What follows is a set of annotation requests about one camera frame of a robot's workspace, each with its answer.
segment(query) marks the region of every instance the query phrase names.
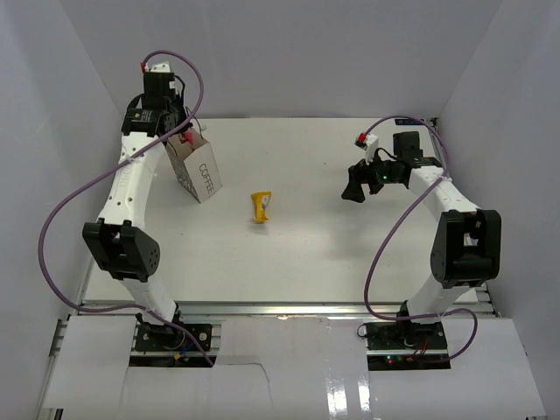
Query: white box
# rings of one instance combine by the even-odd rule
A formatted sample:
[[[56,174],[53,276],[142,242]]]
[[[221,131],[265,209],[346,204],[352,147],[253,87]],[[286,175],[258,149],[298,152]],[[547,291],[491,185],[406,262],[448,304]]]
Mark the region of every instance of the white box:
[[[177,181],[202,203],[221,188],[220,174],[210,143],[192,128],[187,135],[192,143],[173,136],[165,148]]]

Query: table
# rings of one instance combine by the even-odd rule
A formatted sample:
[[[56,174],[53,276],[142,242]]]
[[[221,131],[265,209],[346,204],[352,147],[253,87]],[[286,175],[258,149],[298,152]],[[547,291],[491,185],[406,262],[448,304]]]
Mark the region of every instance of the table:
[[[414,200],[387,185],[362,204],[344,201],[347,168],[363,158],[357,134],[375,119],[278,118],[204,121],[223,187],[199,204],[179,185],[166,157],[157,167],[146,232],[159,242],[157,274],[178,302],[348,303],[363,299],[375,251]],[[392,151],[392,134],[424,127],[385,122],[375,134]],[[250,194],[271,190],[266,224],[256,225]],[[401,303],[430,273],[437,223],[423,206],[402,224],[374,274],[370,301]],[[130,300],[93,267],[86,302]],[[476,302],[474,290],[460,302]]]

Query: purple hose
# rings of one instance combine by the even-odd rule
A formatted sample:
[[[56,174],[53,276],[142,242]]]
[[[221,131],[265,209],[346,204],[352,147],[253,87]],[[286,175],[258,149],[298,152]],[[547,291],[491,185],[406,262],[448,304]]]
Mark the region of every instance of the purple hose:
[[[445,148],[444,142],[442,141],[442,138],[438,134],[438,132],[435,131],[432,127],[430,127],[428,124],[426,124],[424,121],[419,120],[417,118],[414,118],[412,116],[407,116],[407,115],[386,116],[385,118],[382,118],[381,120],[374,123],[369,129],[367,129],[365,134],[366,135],[369,134],[379,124],[381,124],[381,123],[383,123],[387,120],[392,120],[393,118],[409,118],[410,120],[414,120],[417,123],[420,123],[424,127],[426,127],[430,131],[430,133],[433,134],[436,137],[436,139],[439,141],[439,144],[441,145],[442,149],[444,150],[445,161],[447,162],[447,165],[444,169],[442,177],[446,176],[449,173],[449,161],[450,161],[449,154],[447,153],[447,149]],[[444,362],[447,362],[447,361],[451,361],[451,360],[455,359],[456,357],[460,356],[462,353],[464,353],[466,351],[466,349],[473,343],[474,337],[476,336],[476,332],[479,329],[479,320],[477,319],[476,314],[473,311],[471,311],[470,309],[467,309],[467,308],[457,308],[457,309],[452,309],[452,310],[444,312],[444,313],[425,313],[425,314],[422,314],[422,315],[412,315],[412,316],[408,316],[408,317],[388,317],[387,315],[383,315],[379,312],[374,311],[374,309],[369,304],[369,286],[371,284],[371,279],[374,275],[375,268],[377,267],[377,263],[379,262],[379,259],[381,258],[383,251],[385,250],[385,248],[389,244],[389,241],[391,240],[391,238],[395,234],[396,230],[403,224],[405,219],[407,217],[409,217],[409,214],[412,213],[412,211],[439,185],[439,183],[441,181],[442,181],[442,179],[439,178],[436,182],[434,182],[432,185],[430,185],[430,187],[428,187],[426,189],[426,191],[424,191],[423,194],[420,195],[410,205],[410,207],[406,209],[406,211],[402,214],[402,216],[399,218],[399,220],[396,221],[393,228],[391,228],[391,230],[387,234],[387,237],[381,243],[381,246],[379,247],[379,249],[377,249],[377,253],[375,254],[374,261],[371,263],[371,267],[369,268],[369,272],[367,273],[366,284],[364,286],[364,303],[366,305],[367,310],[374,317],[376,317],[378,319],[383,319],[385,321],[411,321],[413,319],[427,319],[427,318],[447,317],[449,315],[453,315],[455,313],[460,313],[460,312],[465,312],[465,313],[468,313],[469,315],[472,316],[472,320],[474,322],[473,322],[471,337],[469,338],[469,340],[466,342],[466,344],[458,352],[456,352],[455,354],[453,354],[453,355],[451,355],[451,356],[449,356],[445,359],[426,360],[424,363],[444,363]]]
[[[204,83],[202,81],[202,76],[200,75],[199,70],[196,68],[196,66],[189,59],[183,57],[182,55],[177,54],[176,52],[173,52],[173,51],[157,50],[157,51],[151,52],[150,54],[148,54],[146,56],[145,59],[143,59],[143,62],[142,62],[143,66],[144,66],[145,63],[148,62],[148,60],[150,58],[152,58],[155,55],[159,55],[159,54],[166,54],[166,55],[171,55],[173,57],[176,57],[179,60],[185,62],[194,71],[194,73],[196,74],[196,77],[199,80],[199,90],[200,90],[199,99],[196,101],[196,104],[194,105],[194,108],[192,108],[192,112],[189,114],[189,116],[186,118],[186,120],[184,120],[175,129],[172,129],[171,131],[163,134],[160,138],[157,138],[153,142],[145,145],[142,149],[140,149],[139,151],[134,153],[131,156],[131,159],[139,157],[140,155],[145,153],[147,150],[154,147],[156,144],[160,144],[160,143],[164,142],[169,137],[173,136],[175,133],[177,133],[178,131],[183,129],[193,119],[194,115],[199,110],[200,104],[202,103],[202,98],[204,97]],[[46,232],[47,232],[49,226],[51,226],[51,223],[53,222],[53,219],[57,215],[57,213],[62,209],[62,207],[64,207],[66,204],[68,204],[72,199],[74,199],[78,195],[82,194],[83,192],[85,192],[87,189],[91,188],[95,184],[103,181],[105,178],[110,177],[115,172],[117,172],[119,169],[123,168],[124,166],[128,165],[129,163],[130,163],[130,160],[123,160],[120,164],[118,164],[113,169],[104,172],[103,174],[101,174],[99,177],[97,177],[95,179],[92,179],[91,181],[86,183],[84,186],[81,186],[76,191],[72,192],[70,195],[68,195],[66,198],[64,198],[51,211],[51,213],[46,218],[45,223],[43,224],[43,227],[41,228],[41,233],[38,237],[38,246],[37,246],[38,265],[41,268],[41,272],[43,273],[43,276],[45,277],[45,280],[48,283],[51,290],[54,292],[54,294],[57,296],[57,298],[59,298],[67,306],[70,306],[71,308],[75,309],[76,311],[85,312],[85,313],[104,313],[104,312],[120,311],[121,309],[130,309],[130,308],[131,309],[138,309],[140,311],[146,311],[152,317],[157,319],[159,322],[161,322],[161,323],[163,323],[167,326],[170,326],[172,328],[175,328],[176,330],[179,330],[182,333],[184,333],[185,336],[187,336],[192,341],[192,343],[194,343],[194,345],[199,349],[199,351],[202,353],[202,355],[207,360],[208,364],[210,366],[213,366],[214,364],[213,364],[212,360],[210,359],[210,357],[208,357],[208,354],[204,351],[204,349],[202,348],[200,343],[194,338],[194,336],[190,332],[188,332],[182,326],[177,325],[177,324],[173,324],[172,322],[167,321],[166,319],[157,315],[155,312],[148,311],[147,308],[145,308],[144,306],[141,306],[140,304],[119,304],[117,306],[110,306],[109,308],[97,308],[97,309],[81,307],[81,306],[75,304],[72,300],[68,299],[66,296],[64,296],[62,291],[60,291],[60,289],[54,283],[53,278],[51,277],[51,274],[49,273],[49,270],[46,267],[46,262],[45,262],[45,237],[46,237]]]

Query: purple cable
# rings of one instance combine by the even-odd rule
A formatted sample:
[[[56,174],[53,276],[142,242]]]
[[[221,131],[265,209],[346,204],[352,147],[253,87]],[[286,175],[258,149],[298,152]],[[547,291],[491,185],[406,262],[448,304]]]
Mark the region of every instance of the purple cable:
[[[383,123],[387,120],[392,120],[394,118],[408,118],[410,120],[414,120],[417,123],[420,123],[424,127],[426,127],[430,131],[430,133],[433,134],[436,137],[436,139],[439,141],[439,144],[441,145],[442,149],[444,150],[445,160],[447,162],[447,165],[445,166],[444,172],[442,173],[442,177],[446,176],[449,173],[449,161],[450,161],[449,154],[447,153],[447,149],[445,148],[444,142],[442,141],[442,138],[438,134],[438,132],[435,131],[432,127],[430,127],[428,124],[426,124],[424,121],[419,120],[417,118],[414,118],[412,116],[406,116],[406,115],[386,116],[385,118],[382,118],[381,120],[375,122],[369,129],[367,129],[365,134],[366,135],[369,134],[379,124],[381,124],[381,123]],[[432,185],[430,185],[430,187],[428,187],[426,189],[426,191],[424,191],[423,194],[420,195],[410,205],[410,207],[406,209],[406,211],[402,214],[402,216],[399,218],[399,220],[396,221],[395,225],[393,226],[393,228],[391,228],[391,230],[387,234],[387,237],[383,240],[383,242],[381,243],[381,246],[379,247],[379,249],[377,250],[377,253],[375,254],[374,261],[371,263],[371,267],[369,268],[369,272],[367,273],[366,285],[364,286],[364,303],[366,304],[367,310],[374,317],[376,317],[378,319],[383,319],[385,321],[411,321],[413,319],[427,319],[427,318],[447,317],[449,315],[453,315],[454,313],[460,313],[460,312],[465,312],[465,313],[468,313],[469,315],[472,316],[473,327],[472,327],[471,337],[469,338],[469,340],[466,342],[466,344],[459,351],[457,351],[455,354],[453,354],[453,355],[451,355],[451,356],[449,356],[445,359],[425,360],[424,363],[444,363],[444,362],[447,362],[447,361],[451,361],[451,360],[455,359],[456,357],[460,356],[462,353],[464,353],[466,351],[466,349],[473,343],[474,337],[476,336],[476,332],[479,329],[479,320],[478,320],[476,314],[473,311],[471,311],[470,309],[467,309],[467,308],[457,308],[457,309],[452,309],[450,311],[446,311],[446,312],[443,312],[443,313],[425,313],[425,314],[422,314],[422,315],[412,315],[412,316],[408,316],[408,317],[388,317],[387,315],[383,315],[379,312],[374,311],[374,309],[369,304],[369,285],[371,284],[371,279],[374,275],[374,271],[375,271],[375,268],[377,267],[377,263],[379,262],[379,259],[381,258],[383,251],[385,250],[385,248],[389,244],[389,241],[391,240],[391,238],[395,234],[396,230],[403,224],[405,219],[407,217],[409,217],[409,214],[412,213],[412,211],[439,185],[439,183],[442,180],[443,180],[442,178],[439,178],[436,182],[434,182]]]
[[[199,70],[196,68],[196,66],[189,59],[183,57],[180,54],[177,54],[176,52],[167,51],[167,50],[157,50],[157,51],[151,52],[150,54],[148,54],[146,56],[145,59],[143,59],[143,61],[142,61],[143,67],[148,62],[148,60],[150,58],[152,58],[155,55],[159,55],[159,54],[166,54],[166,55],[171,55],[173,57],[176,57],[179,60],[185,62],[194,71],[194,73],[196,74],[196,77],[199,80],[199,90],[200,90],[199,91],[199,99],[196,101],[196,104],[194,105],[194,108],[192,108],[192,112],[189,114],[189,116],[186,118],[186,120],[184,120],[175,129],[172,129],[171,131],[163,134],[160,138],[157,138],[153,142],[145,145],[142,149],[140,149],[139,151],[134,153],[130,157],[131,159],[138,158],[140,155],[142,155],[147,150],[154,147],[156,144],[160,144],[160,143],[164,142],[169,137],[173,136],[175,133],[177,133],[178,131],[183,129],[193,119],[194,115],[199,110],[200,104],[202,103],[202,98],[204,97],[204,83],[202,81],[202,76],[201,76]],[[204,349],[202,348],[200,343],[194,338],[194,336],[190,332],[188,332],[185,328],[183,328],[182,326],[177,325],[177,324],[173,324],[172,322],[162,318],[161,316],[159,316],[155,312],[149,311],[146,307],[141,306],[140,304],[119,304],[117,306],[110,306],[109,308],[97,308],[97,309],[81,307],[81,306],[75,304],[72,300],[68,299],[66,296],[64,296],[62,291],[60,291],[60,289],[54,283],[53,278],[51,277],[51,274],[49,273],[49,270],[46,267],[46,262],[45,262],[45,237],[46,237],[46,232],[47,232],[49,226],[51,226],[51,223],[53,222],[53,219],[57,215],[57,213],[62,209],[62,207],[64,207],[66,204],[68,204],[72,199],[74,199],[78,195],[82,194],[83,192],[85,192],[86,190],[88,190],[89,188],[94,186],[95,184],[103,181],[105,178],[110,177],[115,172],[117,172],[119,169],[123,168],[124,166],[128,165],[129,163],[130,163],[130,160],[123,160],[120,164],[118,164],[113,169],[104,172],[103,174],[101,174],[99,177],[97,177],[95,179],[92,179],[91,181],[86,183],[84,186],[81,186],[76,191],[72,192],[70,195],[68,195],[66,198],[64,198],[51,211],[51,213],[46,218],[45,223],[43,224],[43,227],[41,228],[41,233],[38,237],[38,246],[37,246],[38,265],[41,268],[41,272],[43,273],[43,276],[45,277],[46,282],[48,283],[49,287],[54,292],[54,294],[57,296],[57,298],[59,298],[67,306],[70,306],[72,309],[75,309],[76,311],[79,311],[79,312],[85,312],[85,313],[104,313],[104,312],[120,311],[121,309],[130,309],[130,308],[131,309],[138,309],[140,311],[145,311],[145,312],[149,313],[152,317],[157,319],[159,322],[161,322],[162,324],[165,324],[166,326],[170,326],[172,328],[175,328],[176,330],[181,331],[199,349],[199,351],[202,353],[202,355],[204,356],[204,358],[206,359],[208,364],[210,366],[213,366],[214,363],[212,362],[210,357],[208,357],[207,352],[204,351]]]

